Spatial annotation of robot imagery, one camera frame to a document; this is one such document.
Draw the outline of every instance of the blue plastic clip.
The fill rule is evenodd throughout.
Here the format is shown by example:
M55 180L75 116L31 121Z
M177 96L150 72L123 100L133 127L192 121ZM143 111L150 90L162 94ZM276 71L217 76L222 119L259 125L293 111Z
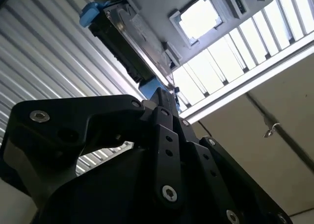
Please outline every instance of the blue plastic clip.
M90 2L83 9L79 16L79 24L82 27L89 26L95 17L100 13L100 10L104 9L110 4L110 1L106 2Z

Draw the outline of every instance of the corrugated metal wall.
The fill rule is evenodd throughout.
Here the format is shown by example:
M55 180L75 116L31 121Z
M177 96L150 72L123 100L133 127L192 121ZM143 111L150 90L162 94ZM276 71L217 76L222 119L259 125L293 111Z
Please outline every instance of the corrugated metal wall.
M9 0L0 10L0 143L11 108L23 100L142 95L88 29L90 0Z

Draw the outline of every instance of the ceiling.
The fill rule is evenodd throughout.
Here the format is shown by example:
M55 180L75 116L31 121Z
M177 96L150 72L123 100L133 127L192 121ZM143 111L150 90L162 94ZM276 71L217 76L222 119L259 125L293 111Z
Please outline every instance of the ceiling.
M313 30L314 0L274 0L173 71L181 116L195 122L212 112L213 101L248 88L247 82L313 42Z
M251 91L282 127L314 159L314 55ZM245 96L201 122L248 174L289 214L314 208L314 174L275 133ZM193 125L198 137L206 132Z

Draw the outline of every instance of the wire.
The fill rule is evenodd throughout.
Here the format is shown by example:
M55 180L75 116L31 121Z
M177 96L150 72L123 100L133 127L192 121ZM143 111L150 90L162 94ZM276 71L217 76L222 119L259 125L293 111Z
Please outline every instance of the wire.
M207 132L207 134L212 137L211 133L209 132L209 130L204 126L204 124L201 121L198 121L198 123L200 124L200 126L202 126L202 128Z

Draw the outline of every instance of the white wall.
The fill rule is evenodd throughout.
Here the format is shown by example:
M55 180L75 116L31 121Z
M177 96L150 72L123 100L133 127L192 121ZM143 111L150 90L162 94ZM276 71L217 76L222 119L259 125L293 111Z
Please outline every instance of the white wall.
M32 199L0 179L0 223L29 224L36 214Z
M314 210L296 215L291 220L293 224L312 224L314 223Z

